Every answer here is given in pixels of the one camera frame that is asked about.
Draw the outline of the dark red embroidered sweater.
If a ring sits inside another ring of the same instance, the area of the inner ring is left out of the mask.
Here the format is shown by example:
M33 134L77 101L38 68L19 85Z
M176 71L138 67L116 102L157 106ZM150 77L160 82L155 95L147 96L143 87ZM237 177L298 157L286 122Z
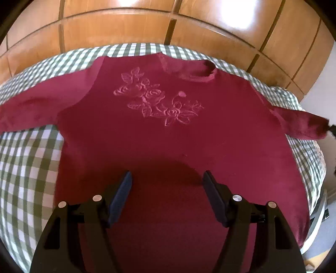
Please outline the dark red embroidered sweater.
M208 60L100 57L1 106L1 132L44 125L64 138L55 201L86 201L131 172L108 231L123 272L214 268L227 230L202 187L205 171L250 202L277 203L305 242L309 207L288 137L324 138L328 120L273 106Z

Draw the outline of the green white checkered bedspread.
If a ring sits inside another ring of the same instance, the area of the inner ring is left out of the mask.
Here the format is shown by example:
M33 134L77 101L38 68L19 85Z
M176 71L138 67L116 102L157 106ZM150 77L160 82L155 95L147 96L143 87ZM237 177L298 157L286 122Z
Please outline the green white checkered bedspread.
M183 60L210 60L217 68L243 77L276 106L303 110L298 98L281 87L269 87L221 59L178 46L124 43L80 48L31 65L1 85L1 104L55 76L80 71L100 56L142 56L162 52ZM324 155L316 141L287 137L307 193L310 213L318 204L326 176ZM1 135L1 240L14 262L29 272L34 251L51 215L63 137L55 126Z

